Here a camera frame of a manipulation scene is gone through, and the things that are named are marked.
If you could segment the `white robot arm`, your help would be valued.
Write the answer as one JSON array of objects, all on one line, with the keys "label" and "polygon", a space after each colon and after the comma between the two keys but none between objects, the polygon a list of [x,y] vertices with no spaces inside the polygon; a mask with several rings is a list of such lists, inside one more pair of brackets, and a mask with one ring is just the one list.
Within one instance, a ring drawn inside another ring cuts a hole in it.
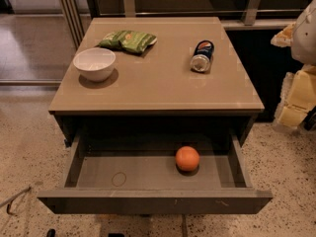
[{"label": "white robot arm", "polygon": [[289,46],[291,57],[303,64],[295,74],[285,74],[275,112],[277,125],[296,129],[316,107],[316,0],[294,23],[274,35],[271,44]]}]

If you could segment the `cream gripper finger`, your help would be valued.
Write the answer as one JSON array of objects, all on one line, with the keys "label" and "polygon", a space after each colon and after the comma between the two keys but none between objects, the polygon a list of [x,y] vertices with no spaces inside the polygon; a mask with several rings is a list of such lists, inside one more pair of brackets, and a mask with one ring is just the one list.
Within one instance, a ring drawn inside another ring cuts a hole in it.
[{"label": "cream gripper finger", "polygon": [[287,72],[280,90],[275,122],[297,128],[316,107],[316,66],[304,65],[296,73]]},{"label": "cream gripper finger", "polygon": [[293,28],[294,23],[286,26],[282,31],[273,36],[271,39],[271,44],[278,47],[291,46]]}]

